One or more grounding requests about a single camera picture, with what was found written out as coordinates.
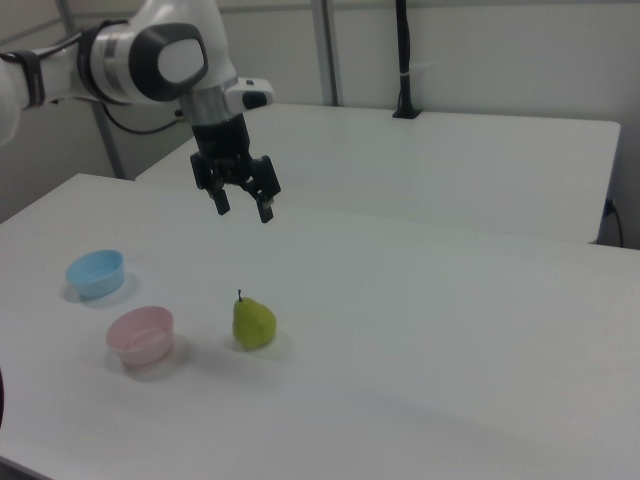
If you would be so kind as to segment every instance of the pink bowl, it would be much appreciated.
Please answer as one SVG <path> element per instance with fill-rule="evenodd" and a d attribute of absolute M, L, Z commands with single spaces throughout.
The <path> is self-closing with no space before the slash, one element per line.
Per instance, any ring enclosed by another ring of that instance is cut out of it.
<path fill-rule="evenodd" d="M 162 307 L 131 310 L 109 327 L 107 345 L 126 365 L 155 362 L 173 347 L 173 315 Z"/>

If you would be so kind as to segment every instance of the bowl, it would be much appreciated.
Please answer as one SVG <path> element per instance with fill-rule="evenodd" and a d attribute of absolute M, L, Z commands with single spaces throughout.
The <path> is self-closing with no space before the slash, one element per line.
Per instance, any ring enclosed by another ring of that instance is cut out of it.
<path fill-rule="evenodd" d="M 131 310 L 111 324 L 107 345 L 125 365 L 155 362 L 173 347 L 173 315 L 162 307 Z"/>
<path fill-rule="evenodd" d="M 116 250 L 91 252 L 69 265 L 66 277 L 82 297 L 102 297 L 124 282 L 124 258 Z"/>

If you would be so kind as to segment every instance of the pear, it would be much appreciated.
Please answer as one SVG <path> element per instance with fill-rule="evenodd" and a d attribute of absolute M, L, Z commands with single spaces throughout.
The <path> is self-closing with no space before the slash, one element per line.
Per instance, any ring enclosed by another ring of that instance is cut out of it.
<path fill-rule="evenodd" d="M 233 306 L 233 336 L 242 348 L 253 350 L 267 345 L 276 333 L 276 316 L 255 300 L 241 296 Z"/>

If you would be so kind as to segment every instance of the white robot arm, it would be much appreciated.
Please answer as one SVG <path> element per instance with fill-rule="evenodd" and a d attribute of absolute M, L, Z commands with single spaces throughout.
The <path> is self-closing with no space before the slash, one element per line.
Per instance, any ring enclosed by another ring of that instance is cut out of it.
<path fill-rule="evenodd" d="M 178 100 L 199 151 L 198 188 L 221 215 L 225 184 L 257 202 L 263 222 L 280 185 L 269 157 L 253 159 L 242 113 L 273 102 L 266 80 L 238 78 L 215 0 L 147 0 L 128 21 L 106 21 L 48 49 L 0 54 L 0 144 L 20 112 L 65 98 L 104 104 Z"/>

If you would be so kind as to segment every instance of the white table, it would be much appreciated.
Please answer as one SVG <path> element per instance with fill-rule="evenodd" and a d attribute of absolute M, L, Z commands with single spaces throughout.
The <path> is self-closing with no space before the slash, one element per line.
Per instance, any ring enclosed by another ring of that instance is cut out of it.
<path fill-rule="evenodd" d="M 246 114 L 278 204 L 589 243 L 620 127 L 612 122 L 273 105 Z M 137 180 L 195 188 L 191 140 Z"/>
<path fill-rule="evenodd" d="M 77 176 L 0 225 L 0 456 L 55 479 L 640 478 L 640 256 Z M 123 287 L 64 271 L 116 248 Z M 231 339 L 236 289 L 277 314 Z M 175 315 L 127 373 L 110 323 Z"/>

